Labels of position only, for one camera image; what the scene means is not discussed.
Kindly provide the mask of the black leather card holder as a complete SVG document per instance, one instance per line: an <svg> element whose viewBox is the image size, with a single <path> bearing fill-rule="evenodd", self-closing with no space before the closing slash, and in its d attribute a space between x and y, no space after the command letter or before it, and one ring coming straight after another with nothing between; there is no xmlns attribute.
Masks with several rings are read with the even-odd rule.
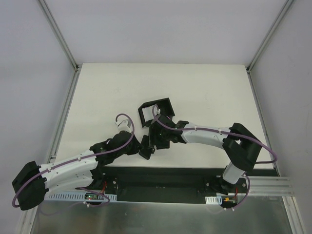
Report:
<svg viewBox="0 0 312 234"><path fill-rule="evenodd" d="M156 149L154 146L150 147L149 145L149 137L144 135L141 140L141 148L139 151L139 155L142 156L144 159L149 160L151 155L155 153Z"/></svg>

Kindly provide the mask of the black card tray box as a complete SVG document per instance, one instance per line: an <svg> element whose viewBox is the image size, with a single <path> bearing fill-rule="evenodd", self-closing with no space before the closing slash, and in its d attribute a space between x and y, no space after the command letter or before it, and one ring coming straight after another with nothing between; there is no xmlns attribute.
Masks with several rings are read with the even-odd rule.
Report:
<svg viewBox="0 0 312 234"><path fill-rule="evenodd" d="M162 114L170 120L175 116L171 101L168 97L143 103L138 108L138 114L142 128L151 125L154 115Z"/></svg>

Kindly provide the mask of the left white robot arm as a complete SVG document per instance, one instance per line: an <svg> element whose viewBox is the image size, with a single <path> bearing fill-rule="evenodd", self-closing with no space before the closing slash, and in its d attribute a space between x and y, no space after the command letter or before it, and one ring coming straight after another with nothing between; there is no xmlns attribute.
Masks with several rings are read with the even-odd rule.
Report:
<svg viewBox="0 0 312 234"><path fill-rule="evenodd" d="M121 131L68 160L41 165L30 161L12 181L15 192L12 206L26 211L58 192L80 187L97 190L103 184L100 167L122 155L135 155L141 148L133 133Z"/></svg>

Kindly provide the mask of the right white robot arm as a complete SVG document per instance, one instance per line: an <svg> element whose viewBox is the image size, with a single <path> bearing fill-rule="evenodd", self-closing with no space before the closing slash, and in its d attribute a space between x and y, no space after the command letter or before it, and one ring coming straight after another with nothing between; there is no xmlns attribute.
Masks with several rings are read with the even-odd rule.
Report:
<svg viewBox="0 0 312 234"><path fill-rule="evenodd" d="M170 143L204 144L225 151L230 163L222 176L211 184L224 192L236 188L238 180L254 169L261 146L258 139L242 124L234 123L229 128L196 126L188 121L174 123L164 115L157 115L149 123L149 145L157 149L168 149Z"/></svg>

